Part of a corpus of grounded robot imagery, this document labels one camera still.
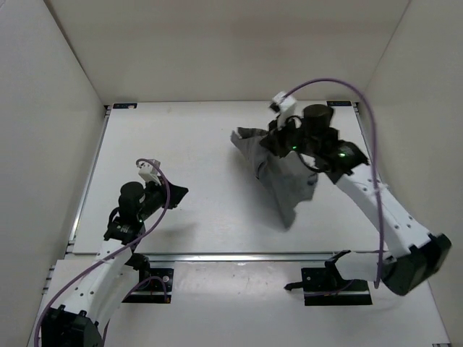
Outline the grey pleated skirt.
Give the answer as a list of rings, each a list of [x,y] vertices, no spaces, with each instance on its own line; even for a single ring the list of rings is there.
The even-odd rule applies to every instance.
[[[238,127],[231,132],[230,140],[252,167],[254,176],[276,204],[283,226],[289,229],[296,220],[296,206],[313,199],[318,173],[295,152],[284,158],[273,155],[260,144],[267,134],[264,129]]]

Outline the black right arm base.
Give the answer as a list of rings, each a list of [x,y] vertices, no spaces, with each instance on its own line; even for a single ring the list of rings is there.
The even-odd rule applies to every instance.
[[[365,280],[344,280],[335,268],[336,262],[351,251],[344,250],[330,257],[323,267],[303,267],[302,280],[288,283],[286,291],[302,289],[306,307],[370,306],[368,282]]]

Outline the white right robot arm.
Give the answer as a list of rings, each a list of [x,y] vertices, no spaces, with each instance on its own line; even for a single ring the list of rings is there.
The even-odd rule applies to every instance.
[[[450,239],[417,222],[382,185],[373,160],[340,138],[331,126],[334,108],[313,104],[301,116],[294,103],[272,103],[270,108],[276,117],[261,145],[280,159],[291,154],[313,158],[315,170],[345,193],[377,229],[379,259],[373,263],[373,278],[405,296],[440,270],[451,249]]]

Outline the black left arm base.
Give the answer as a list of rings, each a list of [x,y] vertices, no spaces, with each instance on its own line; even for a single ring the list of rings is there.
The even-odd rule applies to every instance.
[[[170,304],[174,284],[174,268],[152,264],[148,257],[134,254],[127,265],[138,274],[136,286],[129,291],[123,303]]]

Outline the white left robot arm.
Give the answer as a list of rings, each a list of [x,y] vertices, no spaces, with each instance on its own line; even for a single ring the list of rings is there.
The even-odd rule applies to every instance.
[[[145,221],[176,208],[188,192],[164,179],[124,184],[92,265],[47,303],[34,346],[103,346],[112,314],[130,291],[150,282],[149,260],[135,251],[150,233]]]

